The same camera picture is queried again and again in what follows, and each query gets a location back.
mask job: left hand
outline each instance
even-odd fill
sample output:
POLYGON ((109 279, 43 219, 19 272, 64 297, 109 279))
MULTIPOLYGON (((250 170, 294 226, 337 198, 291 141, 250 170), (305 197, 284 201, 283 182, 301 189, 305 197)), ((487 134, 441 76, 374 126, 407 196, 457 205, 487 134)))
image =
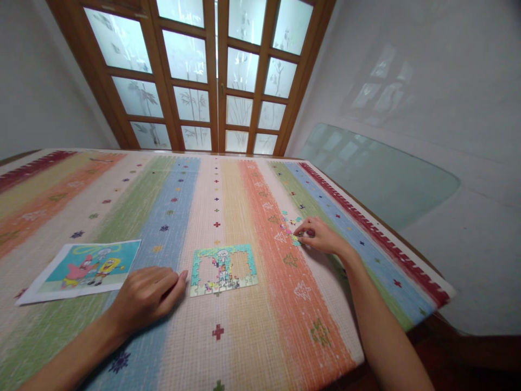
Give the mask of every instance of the left hand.
POLYGON ((147 267, 129 274, 114 303, 103 314, 118 335, 128 337, 164 317, 185 292, 185 270, 147 267))

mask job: blue stripe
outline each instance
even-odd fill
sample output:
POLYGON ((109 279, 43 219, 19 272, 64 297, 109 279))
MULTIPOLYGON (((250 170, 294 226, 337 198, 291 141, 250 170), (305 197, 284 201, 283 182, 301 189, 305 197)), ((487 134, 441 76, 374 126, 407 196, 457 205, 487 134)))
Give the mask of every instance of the blue stripe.
POLYGON ((358 223, 352 221, 343 210, 340 210, 329 194, 324 192, 320 185, 316 185, 313 178, 300 165, 296 163, 285 163, 285 165, 301 185, 313 196, 324 213, 335 224, 337 230, 360 254, 366 266, 373 271, 389 294, 398 301, 403 311, 414 324, 418 324, 424 319, 424 316, 420 313, 420 308, 427 313, 436 310, 435 304, 424 298, 423 294, 418 291, 418 288, 413 286, 405 275, 393 265, 393 260, 389 259, 386 253, 374 245, 372 239, 358 228, 358 223), (394 280, 399 281, 402 287, 395 285, 394 280))
MULTIPOLYGON (((132 264, 132 270, 147 266, 177 269, 185 243, 200 163, 201 160, 198 158, 176 159, 141 231, 139 237, 142 240, 141 248, 132 264), (157 246, 162 246, 162 250, 158 251, 157 246)), ((107 308, 116 295, 117 292, 112 292, 107 301, 107 308)), ((87 389, 157 389, 170 319, 171 317, 166 317, 153 327, 136 334, 129 343, 115 352, 99 374, 88 384, 87 389), (130 354, 128 366, 122 367, 118 373, 109 371, 115 362, 114 357, 121 352, 130 354)))

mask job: wrist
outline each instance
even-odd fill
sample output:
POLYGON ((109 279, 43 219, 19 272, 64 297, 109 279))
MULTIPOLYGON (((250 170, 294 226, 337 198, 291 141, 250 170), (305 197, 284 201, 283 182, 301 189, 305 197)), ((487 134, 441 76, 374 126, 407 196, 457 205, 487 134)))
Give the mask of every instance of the wrist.
POLYGON ((107 312, 96 319, 92 326, 95 328, 96 334, 100 335, 99 340, 112 351, 123 345, 130 337, 107 312))
POLYGON ((359 266, 363 265, 360 255, 351 246, 339 249, 335 254, 340 259, 346 270, 357 269, 359 266))

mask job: spongebob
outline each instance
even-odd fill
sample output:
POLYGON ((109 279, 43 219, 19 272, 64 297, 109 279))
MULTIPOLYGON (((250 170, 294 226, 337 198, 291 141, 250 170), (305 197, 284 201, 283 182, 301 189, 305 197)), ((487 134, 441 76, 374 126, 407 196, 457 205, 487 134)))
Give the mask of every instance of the spongebob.
POLYGON ((101 283, 103 282, 103 279, 105 277, 107 277, 114 269, 116 269, 120 263, 121 263, 121 259, 118 259, 118 258, 107 259, 107 261, 103 265, 101 265, 101 267, 96 272, 94 280, 90 281, 88 284, 89 285, 94 284, 94 286, 101 285, 101 283))

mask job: wooden frame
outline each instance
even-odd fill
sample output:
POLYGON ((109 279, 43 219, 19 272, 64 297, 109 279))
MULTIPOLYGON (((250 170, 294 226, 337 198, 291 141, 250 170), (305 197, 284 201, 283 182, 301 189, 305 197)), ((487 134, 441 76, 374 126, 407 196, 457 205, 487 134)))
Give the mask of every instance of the wooden frame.
POLYGON ((278 138, 274 147, 273 155, 283 155, 285 152, 287 141, 289 140, 293 125, 295 124, 296 113, 298 113, 302 103, 301 95, 304 94, 309 82, 310 72, 308 72, 308 69, 313 68, 316 56, 318 55, 318 48, 320 48, 335 0, 305 1, 313 6, 313 12, 300 55, 295 55, 272 47, 280 2, 280 0, 266 1, 264 25, 260 41, 261 44, 256 45, 228 36, 230 0, 219 0, 219 152, 226 152, 226 130, 241 130, 249 133, 245 152, 247 154, 253 153, 257 134, 277 135, 278 138), (257 54, 259 56, 254 92, 235 90, 227 87, 227 53, 229 47, 257 54), (292 62, 297 65, 288 98, 264 94, 270 58, 292 62), (228 96, 253 100, 249 127, 226 124, 226 103, 228 96), (262 102, 273 102, 286 105, 279 130, 261 129, 258 127, 262 102))
POLYGON ((155 0, 137 0, 141 8, 127 8, 104 0, 47 0, 69 46, 79 63, 101 110, 122 148, 140 149, 130 121, 164 124, 172 150, 186 150, 182 126, 210 128, 212 152, 224 152, 226 129, 249 133, 246 153, 253 153, 257 134, 278 135, 274 155, 282 155, 291 135, 302 96, 306 90, 311 70, 320 48, 327 21, 335 0, 303 0, 314 6, 301 55, 284 52, 271 47, 281 0, 267 0, 264 26, 260 45, 228 37, 229 0, 220 0, 219 7, 219 86, 215 54, 214 0, 202 0, 204 6, 204 28, 176 22, 159 16, 155 0), (108 66, 98 46, 94 32, 83 7, 99 10, 139 22, 150 61, 152 73, 108 66), (207 83, 175 79, 170 76, 167 48, 163 30, 173 31, 205 42, 207 83), (227 88, 228 47, 255 53, 259 56, 254 92, 227 88), (289 97, 281 98, 264 94, 270 57, 297 65, 289 97), (163 118, 126 113, 112 77, 122 77, 154 83, 163 118), (177 110, 174 86, 206 91, 208 93, 209 121, 181 120, 177 110), (236 96, 252 99, 251 123, 249 127, 226 125, 226 97, 236 96), (280 130, 257 127, 262 102, 285 104, 286 109, 280 130))

